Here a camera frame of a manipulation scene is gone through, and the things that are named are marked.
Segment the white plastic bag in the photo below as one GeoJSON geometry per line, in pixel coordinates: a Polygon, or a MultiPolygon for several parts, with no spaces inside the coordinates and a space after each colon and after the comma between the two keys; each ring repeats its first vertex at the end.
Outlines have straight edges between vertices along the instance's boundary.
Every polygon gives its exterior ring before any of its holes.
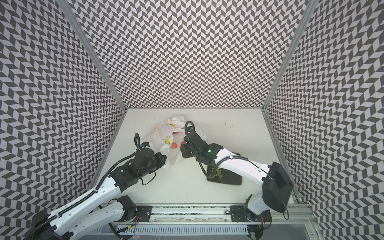
{"type": "Polygon", "coordinates": [[[165,169],[171,168],[183,159],[180,146],[185,137],[186,122],[183,116],[177,115],[158,124],[145,137],[145,142],[150,143],[155,153],[160,152],[167,156],[163,166],[165,169]],[[172,149],[172,143],[176,143],[178,148],[172,149]]]}

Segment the yellow lemon with leaves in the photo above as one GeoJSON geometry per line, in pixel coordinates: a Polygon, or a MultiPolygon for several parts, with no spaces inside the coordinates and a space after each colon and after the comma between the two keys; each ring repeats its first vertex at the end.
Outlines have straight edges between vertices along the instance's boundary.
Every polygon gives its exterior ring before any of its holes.
{"type": "Polygon", "coordinates": [[[215,170],[215,174],[214,174],[214,179],[218,179],[218,180],[222,180],[223,179],[223,174],[222,174],[222,170],[221,168],[217,168],[215,170]]]}

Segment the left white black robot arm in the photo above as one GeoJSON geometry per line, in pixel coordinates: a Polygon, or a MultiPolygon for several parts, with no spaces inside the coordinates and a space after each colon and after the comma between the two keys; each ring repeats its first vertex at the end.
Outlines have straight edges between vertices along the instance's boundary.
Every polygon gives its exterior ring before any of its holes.
{"type": "Polygon", "coordinates": [[[26,240],[77,240],[88,232],[115,221],[137,221],[133,200],[123,195],[143,177],[162,168],[167,156],[149,147],[138,149],[118,161],[102,180],[72,202],[47,213],[33,216],[26,240]]]}

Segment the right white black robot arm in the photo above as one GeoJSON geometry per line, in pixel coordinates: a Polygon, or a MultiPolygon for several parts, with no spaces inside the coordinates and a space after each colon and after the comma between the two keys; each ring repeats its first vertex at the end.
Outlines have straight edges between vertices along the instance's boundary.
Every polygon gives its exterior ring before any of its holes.
{"type": "Polygon", "coordinates": [[[253,182],[256,186],[243,206],[244,218],[255,221],[273,210],[289,219],[288,202],[294,184],[281,164],[260,164],[229,151],[218,144],[207,144],[195,131],[186,132],[181,145],[184,158],[195,157],[208,179],[220,176],[217,170],[229,171],[253,182]]]}

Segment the black square tray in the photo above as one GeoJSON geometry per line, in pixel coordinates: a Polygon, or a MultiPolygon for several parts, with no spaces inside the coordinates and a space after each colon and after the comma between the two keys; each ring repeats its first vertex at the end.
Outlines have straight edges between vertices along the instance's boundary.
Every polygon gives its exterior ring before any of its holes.
{"type": "Polygon", "coordinates": [[[213,182],[213,183],[225,184],[225,185],[233,185],[233,186],[240,186],[242,184],[242,177],[240,175],[230,170],[227,170],[225,168],[221,168],[222,164],[216,167],[217,165],[217,163],[215,162],[216,156],[213,154],[213,152],[207,153],[206,157],[211,161],[207,165],[207,170],[206,170],[207,181],[213,182]],[[215,170],[217,168],[221,168],[222,170],[222,174],[224,176],[222,180],[214,179],[215,170]]]}

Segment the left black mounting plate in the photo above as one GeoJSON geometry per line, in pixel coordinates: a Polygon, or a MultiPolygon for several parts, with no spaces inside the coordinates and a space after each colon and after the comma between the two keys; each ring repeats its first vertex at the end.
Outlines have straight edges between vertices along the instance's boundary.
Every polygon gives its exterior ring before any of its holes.
{"type": "Polygon", "coordinates": [[[150,205],[136,206],[135,217],[137,218],[137,222],[139,223],[149,222],[152,215],[152,210],[153,210],[153,206],[150,206],[150,205]]]}

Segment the black mounting plate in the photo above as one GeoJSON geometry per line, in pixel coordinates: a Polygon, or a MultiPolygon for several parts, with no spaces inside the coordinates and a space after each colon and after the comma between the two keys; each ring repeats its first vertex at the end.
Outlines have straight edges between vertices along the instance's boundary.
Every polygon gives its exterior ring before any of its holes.
{"type": "Polygon", "coordinates": [[[239,222],[271,222],[271,212],[264,211],[260,215],[256,215],[249,210],[245,210],[243,206],[232,205],[230,209],[226,211],[226,214],[231,217],[231,221],[235,223],[239,222]]]}
{"type": "Polygon", "coordinates": [[[150,205],[136,206],[135,217],[137,218],[137,222],[139,223],[149,222],[152,215],[152,210],[153,210],[153,206],[150,206],[150,205]]]}

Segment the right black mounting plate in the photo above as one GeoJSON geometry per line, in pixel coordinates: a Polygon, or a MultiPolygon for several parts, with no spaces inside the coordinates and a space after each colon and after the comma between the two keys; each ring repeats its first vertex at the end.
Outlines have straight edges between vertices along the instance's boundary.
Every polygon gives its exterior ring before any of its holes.
{"type": "Polygon", "coordinates": [[[271,222],[271,212],[264,211],[260,215],[256,215],[249,210],[245,210],[243,206],[232,205],[230,209],[226,211],[226,214],[231,217],[231,221],[235,223],[239,222],[271,222]]]}

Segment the white vent grille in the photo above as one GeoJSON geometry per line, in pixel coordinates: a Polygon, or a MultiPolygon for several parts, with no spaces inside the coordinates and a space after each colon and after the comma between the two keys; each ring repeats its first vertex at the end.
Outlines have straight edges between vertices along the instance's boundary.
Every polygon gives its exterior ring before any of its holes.
{"type": "Polygon", "coordinates": [[[244,225],[141,225],[123,231],[124,226],[118,226],[119,235],[143,236],[204,236],[204,235],[247,235],[244,225]]]}

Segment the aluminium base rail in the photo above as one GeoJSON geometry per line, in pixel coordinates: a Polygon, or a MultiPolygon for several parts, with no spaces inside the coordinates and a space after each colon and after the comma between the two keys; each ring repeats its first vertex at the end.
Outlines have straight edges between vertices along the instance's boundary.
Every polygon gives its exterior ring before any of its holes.
{"type": "MultiPolygon", "coordinates": [[[[137,204],[153,206],[150,221],[141,224],[233,224],[226,214],[232,205],[242,204],[137,204]]],[[[306,204],[289,204],[285,214],[271,210],[272,224],[315,224],[316,218],[306,204]]]]}

